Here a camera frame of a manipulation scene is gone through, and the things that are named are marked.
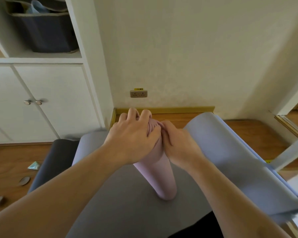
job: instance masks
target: finger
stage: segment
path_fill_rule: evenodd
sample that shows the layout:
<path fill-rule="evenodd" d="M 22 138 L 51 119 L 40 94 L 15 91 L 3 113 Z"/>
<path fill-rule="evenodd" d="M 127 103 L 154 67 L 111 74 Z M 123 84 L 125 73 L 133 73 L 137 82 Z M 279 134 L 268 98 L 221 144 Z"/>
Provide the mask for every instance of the finger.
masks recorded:
<path fill-rule="evenodd" d="M 151 144 L 152 148 L 156 144 L 157 140 L 161 137 L 161 127 L 157 125 L 153 131 L 148 135 L 149 143 Z"/>
<path fill-rule="evenodd" d="M 122 113 L 122 114 L 119 116 L 119 121 L 118 121 L 118 122 L 126 121 L 127 116 L 128 116 L 128 115 L 127 115 L 126 113 Z"/>
<path fill-rule="evenodd" d="M 168 148 L 172 146 L 168 133 L 165 130 L 162 130 L 161 134 L 162 134 L 162 142 L 164 147 Z"/>
<path fill-rule="evenodd" d="M 152 117 L 152 114 L 149 110 L 147 109 L 144 109 L 142 112 L 141 112 L 141 115 L 140 115 L 140 118 L 139 118 L 139 121 L 142 121 L 144 123 L 148 123 L 149 121 L 149 118 Z"/>
<path fill-rule="evenodd" d="M 164 125 L 164 129 L 167 131 L 169 136 L 174 135 L 178 130 L 169 120 L 162 121 L 161 123 Z"/>
<path fill-rule="evenodd" d="M 139 117 L 139 113 L 138 113 L 137 109 L 130 108 L 128 111 L 127 120 L 136 120 L 137 117 Z"/>

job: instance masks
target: cabinet knob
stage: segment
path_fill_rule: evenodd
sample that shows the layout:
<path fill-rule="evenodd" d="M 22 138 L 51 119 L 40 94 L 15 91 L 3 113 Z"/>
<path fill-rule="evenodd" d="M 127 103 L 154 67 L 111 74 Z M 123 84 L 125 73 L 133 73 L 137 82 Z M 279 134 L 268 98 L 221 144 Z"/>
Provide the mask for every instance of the cabinet knob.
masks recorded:
<path fill-rule="evenodd" d="M 31 104 L 31 100 L 24 100 L 23 103 L 24 103 L 25 105 L 30 105 L 30 104 Z"/>

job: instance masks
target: lavender yoga mat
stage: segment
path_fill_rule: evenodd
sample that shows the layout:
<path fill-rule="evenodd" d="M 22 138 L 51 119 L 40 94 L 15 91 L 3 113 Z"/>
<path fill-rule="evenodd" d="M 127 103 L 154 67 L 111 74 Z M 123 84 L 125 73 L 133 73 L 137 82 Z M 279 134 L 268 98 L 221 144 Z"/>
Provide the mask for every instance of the lavender yoga mat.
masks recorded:
<path fill-rule="evenodd" d="M 162 123 L 150 118 L 147 135 L 149 135 L 157 125 L 163 128 Z M 140 162 L 135 163 L 134 166 L 146 178 L 161 199 L 172 200 L 175 197 L 177 194 L 177 185 L 170 161 L 163 150 L 161 136 L 152 151 Z"/>

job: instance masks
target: fabric storage box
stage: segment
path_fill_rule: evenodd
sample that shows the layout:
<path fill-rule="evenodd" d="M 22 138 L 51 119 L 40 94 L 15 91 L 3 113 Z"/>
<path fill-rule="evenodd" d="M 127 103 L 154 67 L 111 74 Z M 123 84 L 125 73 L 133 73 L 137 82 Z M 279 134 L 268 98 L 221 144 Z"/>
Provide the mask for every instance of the fabric storage box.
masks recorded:
<path fill-rule="evenodd" d="M 32 0 L 6 0 L 7 12 L 33 52 L 72 53 L 78 43 L 64 1 L 37 0 L 49 13 L 26 13 Z"/>

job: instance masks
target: gray yoga mat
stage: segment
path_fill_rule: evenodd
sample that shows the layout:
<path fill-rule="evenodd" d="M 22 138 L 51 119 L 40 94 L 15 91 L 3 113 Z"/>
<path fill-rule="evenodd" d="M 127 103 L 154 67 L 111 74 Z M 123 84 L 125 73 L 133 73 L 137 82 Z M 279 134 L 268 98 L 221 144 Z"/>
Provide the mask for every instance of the gray yoga mat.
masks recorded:
<path fill-rule="evenodd" d="M 277 223 L 298 213 L 298 196 L 218 116 L 204 113 L 186 129 L 208 159 Z M 98 148 L 105 133 L 83 136 L 74 161 Z M 132 165 L 116 171 L 80 214 L 67 237 L 167 237 L 211 211 L 195 183 L 172 165 L 178 193 L 159 199 Z"/>

